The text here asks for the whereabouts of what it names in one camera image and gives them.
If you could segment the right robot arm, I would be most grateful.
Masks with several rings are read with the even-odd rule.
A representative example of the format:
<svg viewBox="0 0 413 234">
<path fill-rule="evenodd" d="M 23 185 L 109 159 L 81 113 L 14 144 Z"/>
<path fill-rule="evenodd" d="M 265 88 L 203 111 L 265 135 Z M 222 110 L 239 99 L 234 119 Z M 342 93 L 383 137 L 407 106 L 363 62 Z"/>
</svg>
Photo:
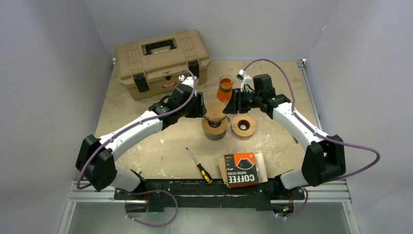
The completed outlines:
<svg viewBox="0 0 413 234">
<path fill-rule="evenodd" d="M 277 95 L 268 74 L 250 77 L 241 70 L 236 78 L 242 86 L 232 90 L 223 112 L 235 115 L 259 108 L 288 130 L 305 150 L 301 168 L 276 177 L 279 182 L 274 184 L 273 191 L 277 197 L 286 198 L 294 188 L 316 187 L 346 172 L 342 139 L 316 128 L 293 107 L 289 98 L 284 94 Z"/>
</svg>

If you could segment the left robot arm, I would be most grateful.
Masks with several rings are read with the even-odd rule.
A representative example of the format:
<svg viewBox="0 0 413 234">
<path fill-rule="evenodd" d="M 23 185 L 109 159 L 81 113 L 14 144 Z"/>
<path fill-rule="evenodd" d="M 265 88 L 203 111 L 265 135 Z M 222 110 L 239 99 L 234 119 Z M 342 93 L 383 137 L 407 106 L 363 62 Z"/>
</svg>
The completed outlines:
<svg viewBox="0 0 413 234">
<path fill-rule="evenodd" d="M 75 163 L 80 175 L 77 188 L 85 178 L 97 191 L 108 186 L 126 190 L 132 199 L 145 194 L 143 178 L 131 170 L 121 170 L 117 159 L 131 147 L 178 122 L 179 118 L 198 118 L 205 115 L 204 94 L 189 85 L 180 84 L 171 95 L 151 105 L 140 117 L 112 133 L 101 137 L 88 135 L 82 141 Z"/>
</svg>

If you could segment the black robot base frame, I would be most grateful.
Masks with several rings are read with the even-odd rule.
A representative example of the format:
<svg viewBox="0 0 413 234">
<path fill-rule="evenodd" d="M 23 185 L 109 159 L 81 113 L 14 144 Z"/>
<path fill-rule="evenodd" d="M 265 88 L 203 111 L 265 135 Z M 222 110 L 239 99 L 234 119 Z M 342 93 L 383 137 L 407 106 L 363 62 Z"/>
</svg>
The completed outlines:
<svg viewBox="0 0 413 234">
<path fill-rule="evenodd" d="M 148 179 L 147 195 L 132 195 L 119 188 L 93 187 L 78 190 L 73 183 L 69 192 L 71 202 L 111 202 L 135 204 L 135 212 L 163 212 L 165 208 L 248 208 L 290 215 L 304 202 L 349 202 L 350 194 L 344 181 L 330 182 L 318 187 L 295 188 L 277 192 L 275 180 L 269 179 L 250 187 L 228 188 L 221 179 L 206 184 L 201 179 Z"/>
</svg>

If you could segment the wooden ring holder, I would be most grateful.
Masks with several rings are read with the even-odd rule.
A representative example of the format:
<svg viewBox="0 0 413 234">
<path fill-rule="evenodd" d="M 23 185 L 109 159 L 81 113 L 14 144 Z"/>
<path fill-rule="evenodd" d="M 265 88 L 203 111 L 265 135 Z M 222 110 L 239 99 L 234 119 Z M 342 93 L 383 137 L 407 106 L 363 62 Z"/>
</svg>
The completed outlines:
<svg viewBox="0 0 413 234">
<path fill-rule="evenodd" d="M 203 118 L 201 121 L 201 126 L 203 128 L 203 131 L 208 135 L 211 135 L 211 136 L 222 135 L 227 132 L 228 119 L 225 118 L 219 123 L 210 123 L 208 120 Z"/>
<path fill-rule="evenodd" d="M 256 132 L 257 124 L 251 116 L 240 115 L 232 120 L 231 129 L 239 137 L 250 137 Z"/>
</svg>

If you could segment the brown paper coffee filter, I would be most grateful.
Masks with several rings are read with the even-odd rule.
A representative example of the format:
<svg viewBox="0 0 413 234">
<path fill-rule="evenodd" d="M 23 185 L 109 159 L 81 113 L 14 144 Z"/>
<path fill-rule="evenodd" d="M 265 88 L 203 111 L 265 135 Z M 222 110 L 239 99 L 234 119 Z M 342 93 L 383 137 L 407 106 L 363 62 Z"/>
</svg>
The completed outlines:
<svg viewBox="0 0 413 234">
<path fill-rule="evenodd" d="M 206 117 L 211 120 L 216 120 L 227 117 L 227 114 L 224 113 L 225 107 L 226 105 L 220 101 L 215 101 L 207 104 L 204 118 Z"/>
</svg>

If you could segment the smoky glass carafe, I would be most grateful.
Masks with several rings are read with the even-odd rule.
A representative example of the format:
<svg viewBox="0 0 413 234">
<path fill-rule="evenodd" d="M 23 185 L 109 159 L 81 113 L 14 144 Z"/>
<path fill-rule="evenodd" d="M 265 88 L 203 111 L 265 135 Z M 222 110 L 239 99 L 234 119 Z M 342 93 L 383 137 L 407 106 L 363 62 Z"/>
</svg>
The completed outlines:
<svg viewBox="0 0 413 234">
<path fill-rule="evenodd" d="M 222 133 L 219 133 L 219 134 L 211 134 L 211 133 L 204 130 L 204 135 L 209 140 L 217 141 L 217 140 L 220 140 L 220 139 L 225 137 L 226 131 L 223 131 Z"/>
</svg>

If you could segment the orange glass carafe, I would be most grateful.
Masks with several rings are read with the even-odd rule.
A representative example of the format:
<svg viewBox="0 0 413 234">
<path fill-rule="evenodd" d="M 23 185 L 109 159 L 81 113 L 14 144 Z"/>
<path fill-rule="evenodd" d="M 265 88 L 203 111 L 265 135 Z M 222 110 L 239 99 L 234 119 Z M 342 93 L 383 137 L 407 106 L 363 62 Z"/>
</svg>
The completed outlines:
<svg viewBox="0 0 413 234">
<path fill-rule="evenodd" d="M 235 80 L 230 75 L 223 75 L 219 79 L 217 98 L 221 102 L 228 102 L 232 96 L 232 89 Z"/>
</svg>

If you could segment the smoky glass dripper cone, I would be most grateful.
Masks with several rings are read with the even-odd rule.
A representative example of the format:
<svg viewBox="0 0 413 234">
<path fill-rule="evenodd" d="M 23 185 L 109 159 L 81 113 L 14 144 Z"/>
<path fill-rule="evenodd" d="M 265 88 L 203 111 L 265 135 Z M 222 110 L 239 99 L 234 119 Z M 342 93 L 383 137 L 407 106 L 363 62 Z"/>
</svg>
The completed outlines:
<svg viewBox="0 0 413 234">
<path fill-rule="evenodd" d="M 219 126 L 221 126 L 222 122 L 227 120 L 228 121 L 228 117 L 224 117 L 221 119 L 216 119 L 216 120 L 211 120 L 209 118 L 204 118 L 207 122 L 207 125 L 211 128 L 218 128 Z"/>
</svg>

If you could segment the coffee paper filter box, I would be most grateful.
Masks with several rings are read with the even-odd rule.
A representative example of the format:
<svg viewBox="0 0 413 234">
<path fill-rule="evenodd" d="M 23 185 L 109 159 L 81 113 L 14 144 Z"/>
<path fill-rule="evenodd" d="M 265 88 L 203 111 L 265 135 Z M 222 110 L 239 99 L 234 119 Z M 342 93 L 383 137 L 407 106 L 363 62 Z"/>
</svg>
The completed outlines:
<svg viewBox="0 0 413 234">
<path fill-rule="evenodd" d="M 238 188 L 259 183 L 255 155 L 253 153 L 230 154 L 224 156 L 227 186 Z"/>
</svg>

